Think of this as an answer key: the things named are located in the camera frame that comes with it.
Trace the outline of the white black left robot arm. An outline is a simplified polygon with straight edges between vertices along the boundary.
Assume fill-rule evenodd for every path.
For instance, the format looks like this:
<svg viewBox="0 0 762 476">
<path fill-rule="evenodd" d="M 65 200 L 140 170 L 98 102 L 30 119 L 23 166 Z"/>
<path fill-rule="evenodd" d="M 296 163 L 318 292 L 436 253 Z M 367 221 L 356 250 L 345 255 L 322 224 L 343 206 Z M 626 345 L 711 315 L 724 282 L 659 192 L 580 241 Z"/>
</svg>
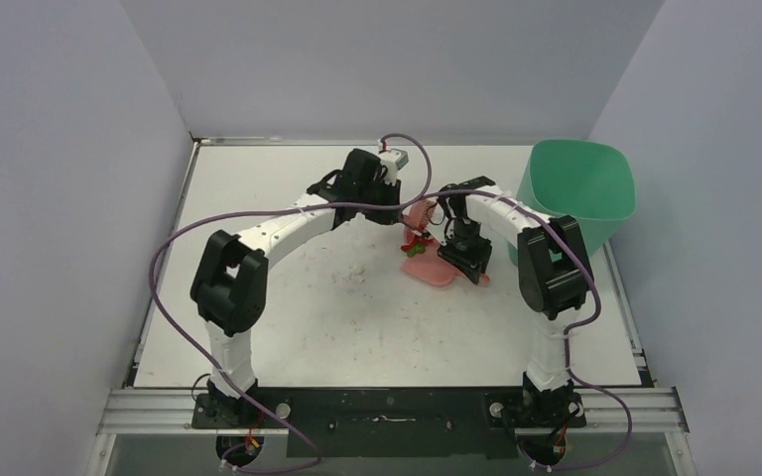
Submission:
<svg viewBox="0 0 762 476">
<path fill-rule="evenodd" d="M 399 171 L 406 152 L 350 151 L 343 166 L 311 184 L 293 204 L 294 213 L 272 217 L 230 234 L 218 230 L 206 241 L 190 288 L 190 298 L 208 332 L 215 362 L 207 394 L 228 424 L 240 427 L 256 414 L 257 402 L 245 391 L 256 387 L 252 367 L 253 326 L 262 317 L 271 270 L 310 240 L 357 214 L 374 223 L 398 220 Z"/>
</svg>

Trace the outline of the pink hand broom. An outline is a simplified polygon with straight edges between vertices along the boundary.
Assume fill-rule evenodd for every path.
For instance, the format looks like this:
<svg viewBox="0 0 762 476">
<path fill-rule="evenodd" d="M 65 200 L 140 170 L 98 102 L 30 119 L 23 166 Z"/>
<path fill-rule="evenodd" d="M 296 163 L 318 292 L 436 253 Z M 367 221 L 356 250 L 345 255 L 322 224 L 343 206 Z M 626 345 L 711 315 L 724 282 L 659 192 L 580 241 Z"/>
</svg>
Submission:
<svg viewBox="0 0 762 476">
<path fill-rule="evenodd" d="M 404 243 L 411 244 L 415 240 L 429 238 L 433 215 L 437 209 L 435 199 L 423 199 L 412 205 L 403 215 Z"/>
</svg>

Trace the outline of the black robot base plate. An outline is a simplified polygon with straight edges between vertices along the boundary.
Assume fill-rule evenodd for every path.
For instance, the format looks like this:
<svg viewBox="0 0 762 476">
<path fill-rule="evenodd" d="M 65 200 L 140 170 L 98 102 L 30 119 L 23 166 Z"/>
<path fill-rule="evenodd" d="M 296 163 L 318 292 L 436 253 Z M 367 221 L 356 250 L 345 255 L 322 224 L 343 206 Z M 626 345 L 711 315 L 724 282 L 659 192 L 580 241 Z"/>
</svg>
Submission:
<svg viewBox="0 0 762 476">
<path fill-rule="evenodd" d="M 289 422 L 312 442 L 288 437 L 290 457 L 447 457 L 514 459 L 518 439 L 556 441 L 563 427 L 583 428 L 578 394 L 562 411 L 532 406 L 520 387 L 324 389 L 257 388 L 250 396 L 273 412 L 264 416 L 240 400 L 222 403 L 197 395 L 191 427 L 245 435 Z"/>
</svg>

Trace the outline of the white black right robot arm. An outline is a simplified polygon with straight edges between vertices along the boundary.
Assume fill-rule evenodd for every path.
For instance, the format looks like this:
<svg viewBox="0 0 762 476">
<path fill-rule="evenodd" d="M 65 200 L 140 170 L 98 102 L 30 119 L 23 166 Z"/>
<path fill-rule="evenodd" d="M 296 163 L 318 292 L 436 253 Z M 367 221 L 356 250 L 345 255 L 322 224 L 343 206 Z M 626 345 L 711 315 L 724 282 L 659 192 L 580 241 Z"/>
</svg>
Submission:
<svg viewBox="0 0 762 476">
<path fill-rule="evenodd" d="M 560 317 L 585 304 L 593 282 L 579 224 L 569 215 L 552 217 L 527 208 L 487 177 L 447 184 L 437 202 L 447 219 L 438 255 L 471 282 L 482 281 L 491 258 L 482 227 L 516 242 L 519 292 L 538 314 L 516 421 L 528 427 L 583 426 L 584 409 L 566 360 L 567 323 Z"/>
</svg>

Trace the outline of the pink dustpan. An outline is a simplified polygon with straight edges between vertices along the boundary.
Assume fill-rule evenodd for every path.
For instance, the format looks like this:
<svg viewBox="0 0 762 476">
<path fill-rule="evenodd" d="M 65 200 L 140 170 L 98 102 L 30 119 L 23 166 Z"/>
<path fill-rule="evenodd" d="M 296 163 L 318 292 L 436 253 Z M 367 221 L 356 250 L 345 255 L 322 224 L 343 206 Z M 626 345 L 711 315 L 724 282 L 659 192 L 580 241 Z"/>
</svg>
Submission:
<svg viewBox="0 0 762 476">
<path fill-rule="evenodd" d="M 429 253 L 407 258 L 400 266 L 400 271 L 410 278 L 435 288 L 446 288 L 457 278 L 467 279 L 461 270 L 438 255 Z"/>
</svg>

